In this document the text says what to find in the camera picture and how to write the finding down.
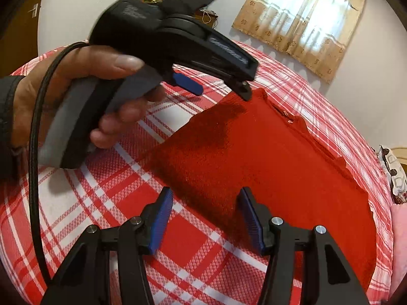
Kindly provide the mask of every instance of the checkered bedsheet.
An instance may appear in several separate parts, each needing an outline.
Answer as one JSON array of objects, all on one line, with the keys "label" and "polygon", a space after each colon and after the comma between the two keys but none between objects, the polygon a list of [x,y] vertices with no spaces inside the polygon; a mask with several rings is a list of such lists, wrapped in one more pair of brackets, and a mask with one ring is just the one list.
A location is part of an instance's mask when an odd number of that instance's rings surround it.
[{"label": "checkered bedsheet", "polygon": [[[242,46],[260,62],[252,86],[263,87],[285,110],[301,114],[311,134],[332,153],[342,155],[355,180],[368,191],[377,228],[377,263],[367,295],[371,304],[378,304],[389,293],[393,231],[389,186],[374,152],[353,125],[304,79],[254,48]],[[28,74],[51,53],[14,74]],[[203,84],[201,97],[164,85],[167,99],[151,105],[146,118],[112,149],[93,153],[78,170],[40,167],[42,238],[51,272],[57,270],[86,226],[120,225],[156,199],[163,185],[144,171],[141,155],[230,91],[214,77],[183,67],[177,69]],[[46,288],[30,234],[26,153],[21,167],[18,187],[0,186],[4,198],[0,204],[0,258],[23,298],[39,304]],[[221,230],[177,200],[160,249],[145,260],[154,301],[161,305],[255,304],[267,268],[264,258],[235,247]],[[111,281],[113,300],[120,304],[114,257]],[[293,305],[298,304],[300,288],[301,283],[294,281]]]}]

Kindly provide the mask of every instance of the metal screw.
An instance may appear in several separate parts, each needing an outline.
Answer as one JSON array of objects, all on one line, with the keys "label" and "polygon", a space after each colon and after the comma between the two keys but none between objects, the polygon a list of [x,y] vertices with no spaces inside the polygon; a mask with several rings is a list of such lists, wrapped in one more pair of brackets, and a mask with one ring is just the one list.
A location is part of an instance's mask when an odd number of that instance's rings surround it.
[{"label": "metal screw", "polygon": [[97,230],[98,230],[98,227],[97,227],[96,225],[90,225],[90,226],[88,226],[88,227],[86,228],[86,231],[87,231],[89,234],[93,234],[93,233],[95,233]]},{"label": "metal screw", "polygon": [[141,219],[140,217],[133,217],[130,219],[130,222],[132,225],[139,225],[143,222],[143,219]]},{"label": "metal screw", "polygon": [[321,226],[321,225],[316,226],[315,230],[317,231],[317,233],[320,233],[320,234],[325,234],[326,233],[326,228],[324,226]]},{"label": "metal screw", "polygon": [[284,222],[283,219],[281,219],[280,217],[272,217],[271,218],[271,222],[277,226],[282,225],[282,223]]}]

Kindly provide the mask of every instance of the folded red fabric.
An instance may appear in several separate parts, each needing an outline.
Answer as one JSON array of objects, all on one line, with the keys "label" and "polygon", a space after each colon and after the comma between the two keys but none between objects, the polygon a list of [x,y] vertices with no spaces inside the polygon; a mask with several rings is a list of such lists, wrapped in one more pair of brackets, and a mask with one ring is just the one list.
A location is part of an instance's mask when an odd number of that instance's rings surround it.
[{"label": "folded red fabric", "polygon": [[345,160],[310,135],[302,117],[280,110],[263,89],[249,102],[231,93],[195,115],[147,161],[179,198],[235,241],[247,238],[236,209],[244,186],[292,226],[324,225],[368,289],[376,265],[376,227],[367,192]]}]

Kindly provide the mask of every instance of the beige curtain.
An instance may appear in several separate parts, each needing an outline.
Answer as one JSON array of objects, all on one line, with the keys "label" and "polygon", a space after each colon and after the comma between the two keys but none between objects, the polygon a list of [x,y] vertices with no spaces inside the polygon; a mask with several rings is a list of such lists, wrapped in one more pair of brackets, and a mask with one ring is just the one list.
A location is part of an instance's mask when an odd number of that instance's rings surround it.
[{"label": "beige curtain", "polygon": [[233,27],[286,52],[330,83],[365,0],[246,0]]}]

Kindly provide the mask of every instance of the dark sleeve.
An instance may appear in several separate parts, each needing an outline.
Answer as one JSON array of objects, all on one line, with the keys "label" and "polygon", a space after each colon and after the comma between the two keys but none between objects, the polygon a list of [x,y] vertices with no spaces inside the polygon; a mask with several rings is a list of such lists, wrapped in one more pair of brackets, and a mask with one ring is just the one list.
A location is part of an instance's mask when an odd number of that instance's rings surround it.
[{"label": "dark sleeve", "polygon": [[0,79],[0,180],[15,178],[17,175],[16,160],[11,148],[13,130],[14,93],[21,75]]}]

